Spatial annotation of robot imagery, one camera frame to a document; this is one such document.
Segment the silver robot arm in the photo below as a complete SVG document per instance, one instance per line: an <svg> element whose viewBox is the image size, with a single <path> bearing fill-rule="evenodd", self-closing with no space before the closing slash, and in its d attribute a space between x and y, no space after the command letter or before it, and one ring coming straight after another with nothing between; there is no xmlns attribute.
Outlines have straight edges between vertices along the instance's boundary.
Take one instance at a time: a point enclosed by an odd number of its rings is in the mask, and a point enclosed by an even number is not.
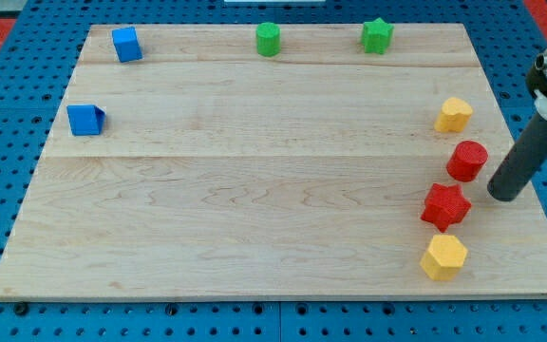
<svg viewBox="0 0 547 342"><path fill-rule="evenodd" d="M512 201L547 160L547 48L526 75L535 113L487 184L496 200Z"/></svg>

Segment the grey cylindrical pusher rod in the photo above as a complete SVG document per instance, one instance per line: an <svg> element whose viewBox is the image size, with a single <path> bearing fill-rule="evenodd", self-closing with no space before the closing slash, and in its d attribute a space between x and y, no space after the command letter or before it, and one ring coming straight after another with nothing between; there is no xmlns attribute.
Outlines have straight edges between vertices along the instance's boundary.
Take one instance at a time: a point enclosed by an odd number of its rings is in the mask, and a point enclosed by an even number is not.
<svg viewBox="0 0 547 342"><path fill-rule="evenodd" d="M547 160L547 120L535 113L487 184L496 200L514 200Z"/></svg>

